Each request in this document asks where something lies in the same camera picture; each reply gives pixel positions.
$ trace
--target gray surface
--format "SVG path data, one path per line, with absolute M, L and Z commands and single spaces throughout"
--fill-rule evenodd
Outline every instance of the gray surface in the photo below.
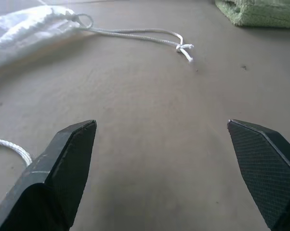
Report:
M 226 123 L 259 123 L 290 141 L 290 31 L 234 27 L 206 1 L 70 7 L 106 28 L 176 31 L 195 45 L 198 68 L 168 46 L 92 36 L 0 78 L 0 138 L 34 156 L 58 130 L 98 122 L 71 230 L 268 230 Z M 16 160 L 0 152 L 0 199 L 23 170 Z

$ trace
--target white rope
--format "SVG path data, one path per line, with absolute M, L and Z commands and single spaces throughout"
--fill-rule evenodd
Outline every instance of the white rope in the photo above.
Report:
M 80 16 L 86 16 L 90 20 L 90 24 L 86 26 L 84 23 L 81 22 Z M 139 40 L 147 40 L 157 43 L 164 43 L 170 46 L 174 46 L 176 51 L 182 53 L 189 62 L 193 61 L 193 58 L 189 55 L 189 53 L 185 50 L 186 48 L 192 49 L 192 44 L 184 44 L 184 39 L 180 34 L 177 34 L 172 31 L 164 30 L 164 29 L 154 29 L 154 28 L 147 28 L 147 29 L 120 29 L 120 30 L 106 30 L 102 28 L 95 28 L 93 27 L 93 19 L 89 15 L 85 13 L 80 13 L 72 16 L 72 21 L 78 22 L 82 27 L 81 30 L 91 31 L 102 35 L 107 36 L 115 36 L 115 37 L 123 37 L 127 39 L 139 39 Z M 131 35 L 130 33 L 146 33 L 146 32 L 155 32 L 155 33 L 165 33 L 170 34 L 178 37 L 180 39 L 180 43 L 168 41 L 164 39 L 152 38 L 148 36 L 141 36 L 141 35 Z
M 25 161 L 26 167 L 29 166 L 33 162 L 30 154 L 27 151 L 25 151 L 23 148 L 21 148 L 19 145 L 0 139 L 0 146 L 5 146 L 7 148 L 14 150 L 16 153 L 18 153 L 22 157 L 22 159 Z

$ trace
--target drawstring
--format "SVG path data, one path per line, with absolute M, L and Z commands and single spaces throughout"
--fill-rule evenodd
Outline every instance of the drawstring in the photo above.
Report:
M 174 46 L 178 53 L 182 53 L 189 62 L 193 61 L 193 58 L 189 55 L 189 53 L 185 50 L 186 48 L 192 49 L 192 44 L 184 44 L 184 39 L 180 34 L 177 34 L 172 31 L 164 30 L 164 29 L 154 29 L 154 28 L 147 28 L 147 29 L 120 29 L 120 30 L 105 30 L 102 28 L 95 28 L 93 27 L 93 19 L 88 14 L 80 13 L 76 15 L 71 15 L 71 20 L 74 22 L 79 23 L 82 27 L 80 30 L 91 31 L 95 33 L 99 33 L 106 36 L 115 36 L 115 37 L 123 37 L 128 39 L 140 39 L 140 40 L 147 40 L 157 43 L 164 43 L 170 46 Z M 80 16 L 86 16 L 90 20 L 90 24 L 86 26 L 84 23 L 81 22 Z M 146 32 L 156 32 L 156 33 L 165 33 L 170 34 L 178 37 L 180 39 L 180 43 L 168 41 L 164 39 L 152 38 L 148 36 L 141 36 L 141 35 L 131 35 L 130 33 L 146 33 Z

